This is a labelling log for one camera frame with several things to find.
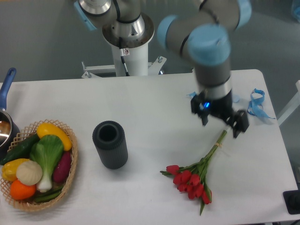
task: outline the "blue led light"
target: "blue led light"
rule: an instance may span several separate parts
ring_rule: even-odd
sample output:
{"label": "blue led light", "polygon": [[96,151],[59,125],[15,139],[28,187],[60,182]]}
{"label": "blue led light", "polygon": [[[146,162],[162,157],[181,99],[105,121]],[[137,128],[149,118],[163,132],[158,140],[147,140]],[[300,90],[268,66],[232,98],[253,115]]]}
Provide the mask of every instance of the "blue led light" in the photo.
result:
{"label": "blue led light", "polygon": [[209,106],[210,106],[210,103],[209,102],[206,102],[206,103],[204,103],[204,108],[208,108]]}

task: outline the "tulip bouquet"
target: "tulip bouquet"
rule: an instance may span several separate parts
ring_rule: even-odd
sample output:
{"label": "tulip bouquet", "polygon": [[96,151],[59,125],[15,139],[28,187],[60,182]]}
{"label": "tulip bouquet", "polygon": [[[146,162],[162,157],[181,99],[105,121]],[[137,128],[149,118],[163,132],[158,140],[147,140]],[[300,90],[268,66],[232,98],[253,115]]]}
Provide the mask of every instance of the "tulip bouquet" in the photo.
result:
{"label": "tulip bouquet", "polygon": [[209,153],[199,162],[192,165],[179,167],[178,165],[169,165],[166,171],[160,171],[164,176],[173,176],[173,183],[177,185],[180,192],[186,192],[190,200],[200,199],[200,215],[206,204],[212,201],[212,192],[206,182],[206,173],[213,154],[220,147],[227,131],[223,130],[217,142],[211,148]]}

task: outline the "white table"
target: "white table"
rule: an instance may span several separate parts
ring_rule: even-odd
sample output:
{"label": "white table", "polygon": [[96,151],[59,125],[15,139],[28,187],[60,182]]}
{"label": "white table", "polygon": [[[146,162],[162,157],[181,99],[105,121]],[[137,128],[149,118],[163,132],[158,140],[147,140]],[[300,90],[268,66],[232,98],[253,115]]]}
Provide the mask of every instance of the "white table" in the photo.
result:
{"label": "white table", "polygon": [[[265,91],[265,112],[275,116],[263,75],[232,71],[236,109],[247,108],[254,88]],[[1,225],[233,225],[299,219],[289,215],[282,193],[297,189],[276,120],[249,116],[245,134],[230,132],[207,174],[213,203],[199,216],[198,201],[180,194],[161,175],[167,165],[189,165],[212,147],[224,123],[209,117],[203,127],[191,113],[197,91],[192,74],[103,79],[15,82],[7,112],[23,128],[55,119],[67,123],[79,142],[79,164],[69,195],[50,210],[26,213],[0,196]],[[92,142],[104,120],[119,122],[129,158],[118,170],[106,169]]]}

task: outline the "saucepan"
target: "saucepan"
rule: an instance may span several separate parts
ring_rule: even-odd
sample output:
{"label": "saucepan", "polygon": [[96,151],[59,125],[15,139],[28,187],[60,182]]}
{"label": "saucepan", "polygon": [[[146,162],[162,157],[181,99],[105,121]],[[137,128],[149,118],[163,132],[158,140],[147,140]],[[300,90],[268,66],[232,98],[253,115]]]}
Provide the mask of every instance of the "saucepan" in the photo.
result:
{"label": "saucepan", "polygon": [[10,115],[6,112],[7,95],[16,74],[15,68],[10,68],[0,89],[0,160],[8,151],[11,142],[20,132]]}

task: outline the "orange tomato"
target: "orange tomato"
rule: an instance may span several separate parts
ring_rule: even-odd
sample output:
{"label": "orange tomato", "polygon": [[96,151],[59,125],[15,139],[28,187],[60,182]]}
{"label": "orange tomato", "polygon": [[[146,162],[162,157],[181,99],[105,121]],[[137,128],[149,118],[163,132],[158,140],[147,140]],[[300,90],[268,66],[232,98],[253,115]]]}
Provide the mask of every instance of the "orange tomato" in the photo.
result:
{"label": "orange tomato", "polygon": [[23,200],[33,196],[36,189],[36,185],[27,186],[19,180],[15,180],[10,186],[10,195],[15,200]]}

